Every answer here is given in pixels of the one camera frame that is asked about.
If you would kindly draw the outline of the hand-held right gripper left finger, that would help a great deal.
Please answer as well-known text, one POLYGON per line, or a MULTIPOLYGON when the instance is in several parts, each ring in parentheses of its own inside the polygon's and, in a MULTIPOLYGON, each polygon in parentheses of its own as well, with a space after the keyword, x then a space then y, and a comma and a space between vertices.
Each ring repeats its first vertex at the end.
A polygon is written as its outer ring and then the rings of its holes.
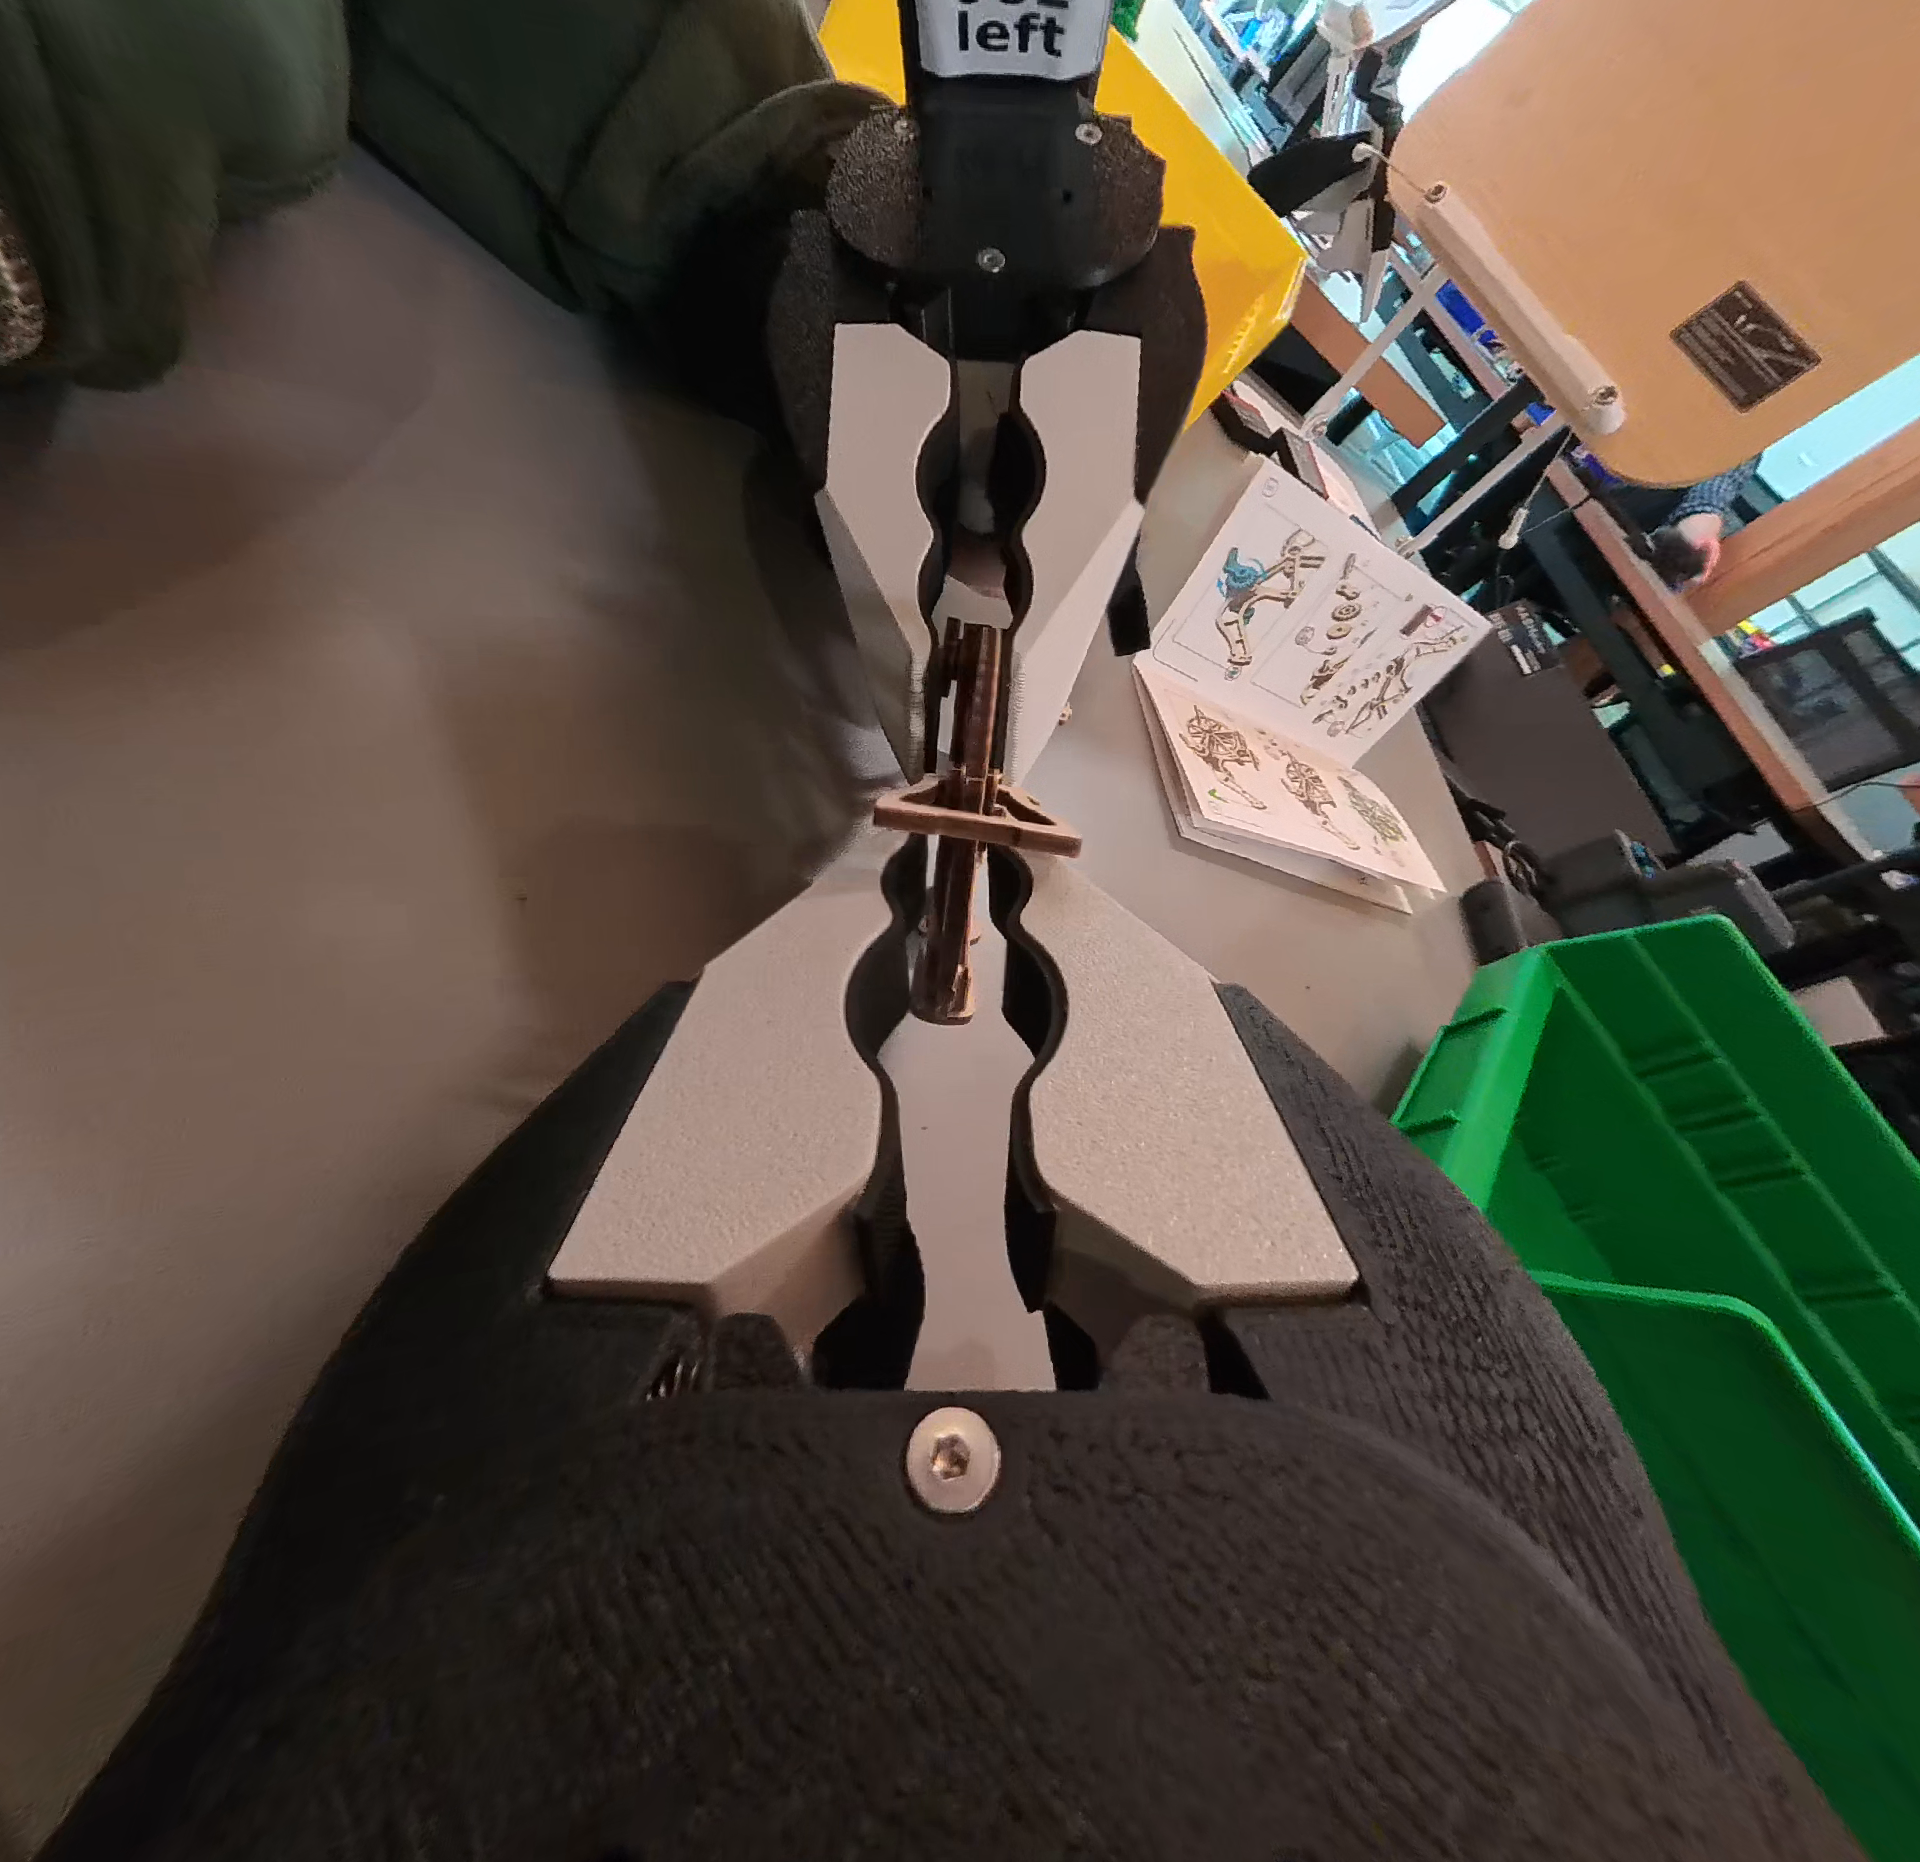
POLYGON ((921 838, 853 838, 690 987, 548 1265, 574 1301, 763 1317, 809 1347, 868 1306, 905 1345, 923 1268, 899 1098, 921 838))

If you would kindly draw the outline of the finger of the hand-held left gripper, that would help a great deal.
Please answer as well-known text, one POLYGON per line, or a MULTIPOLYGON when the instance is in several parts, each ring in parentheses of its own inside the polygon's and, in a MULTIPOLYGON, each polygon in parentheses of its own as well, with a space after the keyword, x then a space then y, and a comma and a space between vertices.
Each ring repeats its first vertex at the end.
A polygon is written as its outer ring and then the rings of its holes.
POLYGON ((817 517, 876 723, 904 780, 926 763, 923 603, 938 529, 921 462, 952 405, 948 361, 898 324, 837 324, 817 517))
POLYGON ((1035 500, 1020 504, 1000 550, 1005 597, 1020 603, 1010 780, 1028 778, 1054 738, 1140 536, 1140 362, 1137 336, 1080 330, 1020 365, 1003 421, 1035 500))

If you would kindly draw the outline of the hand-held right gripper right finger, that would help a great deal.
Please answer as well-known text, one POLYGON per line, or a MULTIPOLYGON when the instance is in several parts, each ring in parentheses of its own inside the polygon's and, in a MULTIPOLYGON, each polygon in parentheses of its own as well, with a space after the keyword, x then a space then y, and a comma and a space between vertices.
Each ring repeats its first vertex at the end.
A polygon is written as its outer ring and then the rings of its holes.
POLYGON ((1359 1275, 1211 973, 1056 859, 988 852, 1020 1301, 1078 1330, 1347 1301, 1359 1275))

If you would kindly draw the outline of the wooden bicycle model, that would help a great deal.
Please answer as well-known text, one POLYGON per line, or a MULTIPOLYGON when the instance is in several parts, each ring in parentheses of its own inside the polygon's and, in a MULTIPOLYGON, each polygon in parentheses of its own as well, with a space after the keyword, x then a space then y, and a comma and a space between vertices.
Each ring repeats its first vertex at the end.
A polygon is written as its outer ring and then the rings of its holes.
POLYGON ((927 714, 938 719, 929 771, 899 794, 876 801, 880 829, 934 843, 907 1009, 938 1029, 965 1026, 975 1010, 969 951, 986 855, 1083 852, 1081 836, 1005 771, 1012 674, 1012 638, 1003 628, 950 620, 926 690, 927 714))

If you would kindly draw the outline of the person's left forearm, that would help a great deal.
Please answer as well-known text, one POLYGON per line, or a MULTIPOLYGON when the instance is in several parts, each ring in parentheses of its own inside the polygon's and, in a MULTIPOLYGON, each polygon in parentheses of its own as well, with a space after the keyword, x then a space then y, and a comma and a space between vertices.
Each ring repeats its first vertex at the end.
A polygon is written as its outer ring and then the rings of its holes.
POLYGON ((885 105, 806 0, 343 0, 355 139, 580 313, 757 303, 885 105))

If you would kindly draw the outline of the grey desk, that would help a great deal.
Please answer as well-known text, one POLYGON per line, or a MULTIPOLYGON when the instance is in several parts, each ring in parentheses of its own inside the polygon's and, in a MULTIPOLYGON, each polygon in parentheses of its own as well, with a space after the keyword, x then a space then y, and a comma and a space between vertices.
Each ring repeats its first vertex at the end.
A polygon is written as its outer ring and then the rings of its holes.
POLYGON ((804 491, 364 153, 3 395, 3 1853, 468 1175, 891 764, 804 491))

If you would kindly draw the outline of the yellow plastic bin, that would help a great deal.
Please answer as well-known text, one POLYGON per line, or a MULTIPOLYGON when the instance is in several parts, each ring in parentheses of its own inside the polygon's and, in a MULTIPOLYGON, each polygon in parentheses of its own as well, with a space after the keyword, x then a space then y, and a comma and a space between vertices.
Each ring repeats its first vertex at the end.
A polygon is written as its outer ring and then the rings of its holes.
MULTIPOLYGON (((898 0, 828 0, 819 40, 837 80, 904 102, 898 0)), ((1164 163, 1164 225, 1193 233, 1208 328, 1188 409, 1188 421, 1197 421, 1287 326, 1306 248, 1115 30, 1107 34, 1096 107, 1128 121, 1164 163)))

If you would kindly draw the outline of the open instruction booklet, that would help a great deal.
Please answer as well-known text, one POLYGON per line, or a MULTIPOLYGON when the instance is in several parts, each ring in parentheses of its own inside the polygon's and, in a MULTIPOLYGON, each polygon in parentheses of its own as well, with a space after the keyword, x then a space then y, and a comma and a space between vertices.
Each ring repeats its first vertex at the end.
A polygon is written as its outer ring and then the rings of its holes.
POLYGON ((1233 506, 1133 657, 1174 831, 1271 875, 1412 913, 1443 894, 1364 758, 1493 635, 1284 453, 1233 506))

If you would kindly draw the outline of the black device box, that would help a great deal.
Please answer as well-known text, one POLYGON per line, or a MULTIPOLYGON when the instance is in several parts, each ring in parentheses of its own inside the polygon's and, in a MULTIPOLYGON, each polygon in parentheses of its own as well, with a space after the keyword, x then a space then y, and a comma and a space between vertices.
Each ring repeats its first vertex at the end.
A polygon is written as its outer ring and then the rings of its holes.
POLYGON ((1526 625, 1493 616, 1422 705, 1467 792, 1543 857, 1634 832, 1630 778, 1568 670, 1526 625))

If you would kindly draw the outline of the wooden-edged table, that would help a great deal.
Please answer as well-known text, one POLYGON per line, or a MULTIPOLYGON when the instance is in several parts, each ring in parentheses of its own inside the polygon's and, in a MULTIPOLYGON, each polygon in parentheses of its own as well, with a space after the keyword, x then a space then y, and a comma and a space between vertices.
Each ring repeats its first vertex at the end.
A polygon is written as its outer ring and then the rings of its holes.
POLYGON ((1713 851, 1779 860, 1790 875, 1915 849, 1915 769, 1830 794, 1736 670, 1738 659, 1872 610, 1915 668, 1899 618, 1906 581, 1875 578, 1866 601, 1806 610, 1790 598, 1755 627, 1711 635, 1701 592, 1674 592, 1642 561, 1637 525, 1584 472, 1558 462, 1552 506, 1522 549, 1571 625, 1566 664, 1596 674, 1598 723, 1649 803, 1675 860, 1713 851))

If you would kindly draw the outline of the plywood chair seat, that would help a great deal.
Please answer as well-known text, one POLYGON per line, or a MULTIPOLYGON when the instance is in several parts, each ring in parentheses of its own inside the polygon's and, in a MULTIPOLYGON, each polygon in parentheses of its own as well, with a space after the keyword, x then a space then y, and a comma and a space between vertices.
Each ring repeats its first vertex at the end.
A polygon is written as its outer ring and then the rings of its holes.
POLYGON ((1615 381, 1639 485, 1725 470, 1915 356, 1917 0, 1533 0, 1413 112, 1615 381))

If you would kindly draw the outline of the black mesh basket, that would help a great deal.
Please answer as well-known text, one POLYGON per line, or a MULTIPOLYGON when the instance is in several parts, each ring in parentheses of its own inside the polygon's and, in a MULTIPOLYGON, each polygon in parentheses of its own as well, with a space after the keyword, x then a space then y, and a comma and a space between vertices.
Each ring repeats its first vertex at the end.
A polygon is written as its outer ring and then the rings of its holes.
POLYGON ((1917 674, 1872 610, 1744 655, 1736 670, 1827 794, 1915 769, 1917 674))

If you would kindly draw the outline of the person's green jacket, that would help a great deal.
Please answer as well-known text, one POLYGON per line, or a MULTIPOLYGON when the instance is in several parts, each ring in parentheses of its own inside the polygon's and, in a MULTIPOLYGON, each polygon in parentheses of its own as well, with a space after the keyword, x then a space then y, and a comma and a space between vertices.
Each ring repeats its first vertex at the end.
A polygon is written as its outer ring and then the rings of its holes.
POLYGON ((179 361, 213 243, 348 146, 342 0, 2 0, 2 365, 131 391, 179 361))

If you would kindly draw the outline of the white chair bracket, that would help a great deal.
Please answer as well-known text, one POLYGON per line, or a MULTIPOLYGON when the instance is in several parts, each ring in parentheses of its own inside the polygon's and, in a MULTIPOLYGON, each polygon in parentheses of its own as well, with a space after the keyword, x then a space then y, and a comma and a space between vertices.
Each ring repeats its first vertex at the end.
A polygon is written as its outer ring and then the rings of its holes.
POLYGON ((1418 180, 1400 165, 1389 165, 1389 174, 1388 198, 1440 276, 1489 319, 1507 355, 1552 409, 1587 444, 1619 435, 1626 405, 1618 381, 1526 284, 1467 198, 1442 180, 1418 180))

